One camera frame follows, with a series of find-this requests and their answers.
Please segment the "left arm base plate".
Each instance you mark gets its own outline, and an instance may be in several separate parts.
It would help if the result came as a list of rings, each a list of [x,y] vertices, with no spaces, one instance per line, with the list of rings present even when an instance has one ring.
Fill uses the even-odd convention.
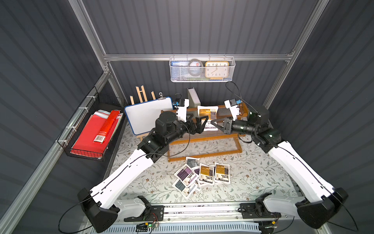
[[[164,206],[155,205],[147,207],[139,217],[125,218],[124,222],[151,222],[151,221],[163,221],[164,218]]]

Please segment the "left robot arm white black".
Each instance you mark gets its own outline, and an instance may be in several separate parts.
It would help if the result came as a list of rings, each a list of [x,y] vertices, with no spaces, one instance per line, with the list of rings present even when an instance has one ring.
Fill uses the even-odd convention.
[[[186,121],[180,121],[174,112],[161,113],[155,127],[116,171],[90,190],[82,189],[78,199],[95,231],[102,233],[120,219],[142,216],[148,207],[145,198],[139,196],[129,202],[120,202],[118,197],[169,151],[170,143],[184,134],[203,133],[207,121],[208,116],[190,116]]]

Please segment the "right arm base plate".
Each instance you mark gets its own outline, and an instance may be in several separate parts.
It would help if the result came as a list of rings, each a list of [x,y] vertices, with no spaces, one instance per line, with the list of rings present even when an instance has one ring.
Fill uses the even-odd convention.
[[[279,212],[270,212],[264,205],[259,205],[257,203],[240,203],[239,208],[237,209],[241,213],[243,219],[250,218],[275,218],[278,219],[281,217]]]

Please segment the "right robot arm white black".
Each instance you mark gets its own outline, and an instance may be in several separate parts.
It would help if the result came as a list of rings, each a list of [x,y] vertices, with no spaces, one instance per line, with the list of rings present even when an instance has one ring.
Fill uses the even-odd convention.
[[[225,134],[251,136],[252,141],[275,159],[301,189],[301,197],[279,197],[270,192],[256,199],[258,215],[282,213],[300,218],[313,229],[318,229],[336,215],[348,198],[347,192],[319,176],[290,142],[269,125],[269,110],[263,106],[249,111],[245,121],[236,119],[238,108],[228,107],[231,117],[215,119],[211,124]]]

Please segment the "yellow coffee bag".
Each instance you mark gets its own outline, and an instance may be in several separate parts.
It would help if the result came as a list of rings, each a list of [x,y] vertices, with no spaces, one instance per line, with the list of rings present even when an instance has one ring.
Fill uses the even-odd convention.
[[[205,164],[199,165],[199,182],[201,184],[214,184],[214,167]]]
[[[215,183],[225,183],[230,184],[230,165],[215,163]]]
[[[218,128],[212,125],[210,122],[217,119],[218,106],[198,106],[198,116],[208,116],[208,121],[205,125],[204,131],[218,131]]]

